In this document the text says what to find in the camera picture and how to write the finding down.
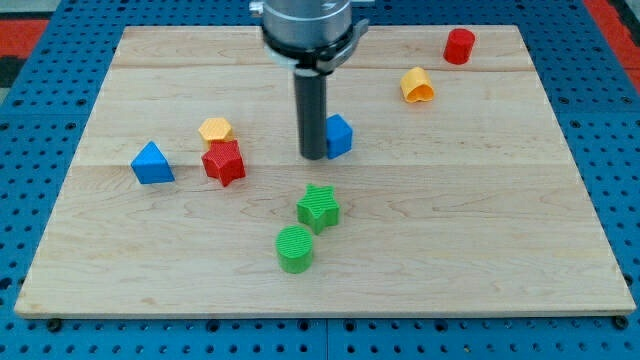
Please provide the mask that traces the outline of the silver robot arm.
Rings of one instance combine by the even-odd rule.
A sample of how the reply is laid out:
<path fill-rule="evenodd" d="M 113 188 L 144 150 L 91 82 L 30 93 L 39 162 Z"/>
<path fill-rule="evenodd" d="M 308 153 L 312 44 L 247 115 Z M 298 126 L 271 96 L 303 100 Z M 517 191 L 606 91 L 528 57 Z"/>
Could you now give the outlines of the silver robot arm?
<path fill-rule="evenodd" d="M 349 0 L 256 0 L 263 46 L 277 64 L 298 76 L 326 76 L 344 64 L 367 33 L 369 21 L 352 19 Z"/>

